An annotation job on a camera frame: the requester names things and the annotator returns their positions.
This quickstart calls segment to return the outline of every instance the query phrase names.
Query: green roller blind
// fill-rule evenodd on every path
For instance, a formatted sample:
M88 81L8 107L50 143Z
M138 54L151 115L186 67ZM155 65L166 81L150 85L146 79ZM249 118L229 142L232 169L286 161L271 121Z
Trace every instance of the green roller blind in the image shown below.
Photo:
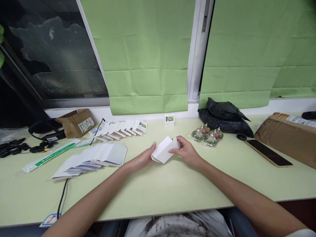
M216 0L199 106L204 108L208 97L239 108L266 106L271 96L288 93L288 87L295 88L290 96L315 96L316 15L311 4Z
M3 41L3 33L4 33L4 29L2 27L2 25L0 25L0 44L2 44ZM0 69L2 68L4 63L4 55L2 53L2 51L0 50Z
M81 0L113 115L186 111L195 0Z

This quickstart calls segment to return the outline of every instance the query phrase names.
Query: forearm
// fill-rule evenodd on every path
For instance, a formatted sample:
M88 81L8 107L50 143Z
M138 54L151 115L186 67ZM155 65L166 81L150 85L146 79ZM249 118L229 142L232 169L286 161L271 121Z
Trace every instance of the forearm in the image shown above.
M43 236L84 236L130 174L127 166L117 169L65 212Z
M307 228L292 214L246 184L205 160L198 169L205 174L257 227L270 236L286 236Z

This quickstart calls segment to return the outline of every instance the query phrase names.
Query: desk surface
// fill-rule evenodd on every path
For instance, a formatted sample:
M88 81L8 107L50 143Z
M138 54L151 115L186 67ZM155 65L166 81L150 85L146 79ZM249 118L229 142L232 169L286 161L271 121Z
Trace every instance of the desk surface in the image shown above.
M147 134L124 138L128 150L125 161L137 156L155 140L182 135L202 125L200 119L179 119L174 127L165 128L164 121L148 121ZM39 141L28 138L27 143ZM220 170L246 183L274 201L316 197L316 170L280 152L293 163L290 168L277 168L247 146L234 134L224 134L215 148L193 143L197 152ZM43 154L25 154L0 159L1 201L0 226L42 222L57 206L64 186L62 181L48 180L66 158L85 148L68 150L31 173L14 175L26 164ZM64 213L90 190L109 177L117 168L102 167L69 180L62 212ZM231 201L205 176L191 169L178 156L166 164L151 162L128 179L108 203L101 220L134 218L167 213L229 207Z

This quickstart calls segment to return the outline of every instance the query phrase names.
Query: window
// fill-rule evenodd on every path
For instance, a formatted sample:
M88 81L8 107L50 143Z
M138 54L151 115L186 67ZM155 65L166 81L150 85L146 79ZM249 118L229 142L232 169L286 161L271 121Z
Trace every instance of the window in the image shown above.
M188 101L198 102L214 0L196 0L188 65Z
M43 108L109 105L76 0L1 3L6 61Z

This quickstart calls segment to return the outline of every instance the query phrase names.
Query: white wall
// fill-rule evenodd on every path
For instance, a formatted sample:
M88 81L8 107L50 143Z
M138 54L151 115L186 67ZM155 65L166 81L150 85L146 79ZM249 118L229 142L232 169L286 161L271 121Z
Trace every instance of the white wall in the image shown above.
M45 112L50 118L56 118L67 114L76 109L82 109L84 107L76 108L55 108L45 109ZM104 118L106 121L116 122L125 121L127 119L141 119L141 120L159 120L164 119L164 114L147 114L147 115L124 115L113 116L109 106L97 106L87 107L89 108L95 122L101 121ZM198 103L192 102L188 105L188 111L173 113L176 119L198 118ZM307 111L316 111L316 98L277 98L270 99L269 105L253 108L253 109L241 109L246 116L247 115L268 115L274 112L281 113L303 113Z

